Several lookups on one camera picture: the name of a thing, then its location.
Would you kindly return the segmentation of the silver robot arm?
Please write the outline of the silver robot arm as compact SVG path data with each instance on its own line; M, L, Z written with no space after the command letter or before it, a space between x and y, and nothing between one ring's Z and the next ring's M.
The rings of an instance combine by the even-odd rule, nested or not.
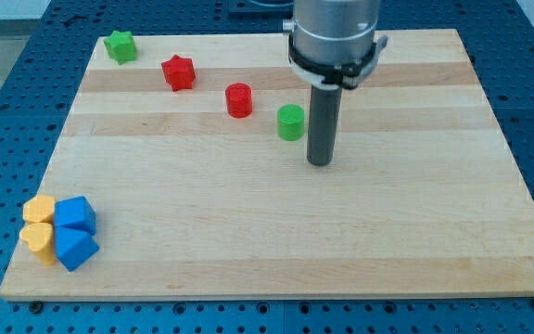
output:
M287 24L288 61L311 85L307 160L328 165L334 155L342 93L374 71L387 45L375 38L380 0L296 0Z

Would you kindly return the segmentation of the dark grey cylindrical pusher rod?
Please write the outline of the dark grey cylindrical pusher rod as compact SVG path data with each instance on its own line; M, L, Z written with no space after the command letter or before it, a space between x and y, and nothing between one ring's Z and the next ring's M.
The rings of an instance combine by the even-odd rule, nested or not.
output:
M307 160L326 166L333 159L342 89L311 88Z

